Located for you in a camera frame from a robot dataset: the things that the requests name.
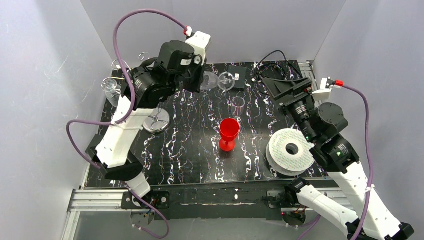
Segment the red wine glass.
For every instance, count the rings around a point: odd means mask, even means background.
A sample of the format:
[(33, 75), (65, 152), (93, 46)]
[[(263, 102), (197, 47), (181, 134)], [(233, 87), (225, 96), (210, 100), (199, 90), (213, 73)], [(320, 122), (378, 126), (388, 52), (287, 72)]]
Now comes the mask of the red wine glass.
[(219, 147), (222, 151), (232, 151), (236, 146), (236, 138), (240, 132), (240, 124), (234, 118), (225, 118), (219, 126)]

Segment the clear champagne flute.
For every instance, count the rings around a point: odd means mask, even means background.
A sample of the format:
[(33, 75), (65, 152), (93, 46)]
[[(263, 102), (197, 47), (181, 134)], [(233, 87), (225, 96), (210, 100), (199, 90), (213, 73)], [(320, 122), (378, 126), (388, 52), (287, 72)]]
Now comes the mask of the clear champagne flute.
[(230, 102), (230, 110), (231, 114), (234, 118), (238, 119), (242, 116), (244, 107), (245, 107), (245, 99), (240, 96), (233, 97)]

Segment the clear wine glass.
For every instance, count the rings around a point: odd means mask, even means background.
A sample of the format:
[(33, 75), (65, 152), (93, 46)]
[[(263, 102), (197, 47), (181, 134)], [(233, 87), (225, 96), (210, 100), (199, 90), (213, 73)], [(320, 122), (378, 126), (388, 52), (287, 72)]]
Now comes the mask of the clear wine glass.
[(114, 78), (105, 78), (102, 81), (101, 89), (103, 90), (106, 99), (113, 107), (117, 107), (121, 97), (121, 86)]
[(217, 75), (210, 71), (203, 73), (203, 82), (200, 85), (201, 91), (210, 91), (219, 88), (224, 92), (230, 91), (236, 84), (236, 78), (230, 72), (223, 72)]

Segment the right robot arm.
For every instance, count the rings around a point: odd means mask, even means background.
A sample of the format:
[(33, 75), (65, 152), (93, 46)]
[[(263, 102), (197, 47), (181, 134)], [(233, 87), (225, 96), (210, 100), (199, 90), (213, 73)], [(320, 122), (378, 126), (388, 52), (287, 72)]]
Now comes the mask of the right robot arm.
[(346, 208), (316, 190), (299, 177), (285, 186), (278, 200), (300, 204), (336, 226), (349, 240), (406, 240), (413, 227), (399, 221), (385, 206), (373, 185), (374, 174), (366, 174), (360, 157), (341, 132), (348, 126), (343, 110), (329, 102), (334, 88), (344, 88), (341, 80), (324, 78), (313, 90), (309, 78), (279, 80), (264, 78), (273, 103), (284, 115), (290, 115), (305, 140), (315, 162), (335, 181), (350, 203)]

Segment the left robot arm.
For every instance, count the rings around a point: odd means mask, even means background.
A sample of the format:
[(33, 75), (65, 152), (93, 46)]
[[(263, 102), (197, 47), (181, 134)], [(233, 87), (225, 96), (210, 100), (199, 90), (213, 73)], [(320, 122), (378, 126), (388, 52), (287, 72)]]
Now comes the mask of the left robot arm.
[(91, 160), (100, 164), (105, 179), (126, 182), (140, 198), (150, 192), (144, 167), (130, 148), (160, 102), (174, 95), (179, 87), (194, 93), (200, 91), (209, 44), (206, 38), (194, 37), (166, 42), (158, 57), (144, 61), (129, 72), (135, 90), (134, 106), (131, 106), (130, 85), (124, 83), (112, 125), (104, 135), (96, 135), (86, 149)]

